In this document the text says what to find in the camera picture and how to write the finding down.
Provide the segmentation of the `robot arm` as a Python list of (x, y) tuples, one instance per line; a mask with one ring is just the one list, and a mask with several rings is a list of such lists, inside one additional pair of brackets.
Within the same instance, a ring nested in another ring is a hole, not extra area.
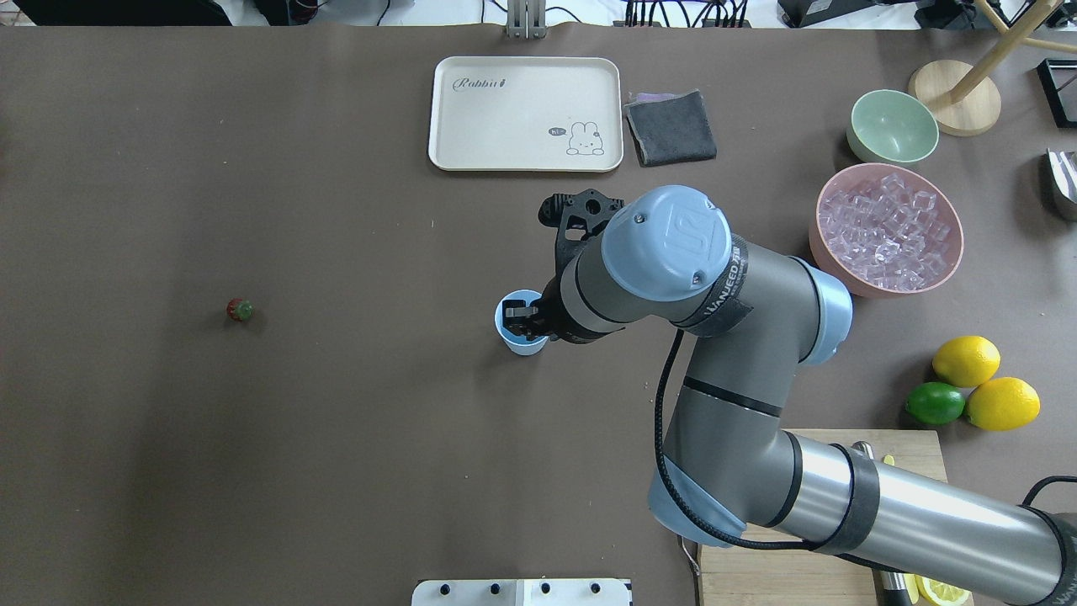
[(634, 202), (554, 194), (555, 276), (500, 318), (527, 340), (592, 343), (643, 318), (696, 338), (670, 422), (655, 412), (651, 513), (711, 547), (793, 550), (908, 572), (1011, 605), (1073, 605), (1074, 515), (980, 496), (783, 429), (799, 367), (830, 360), (849, 291), (747, 242), (699, 189)]

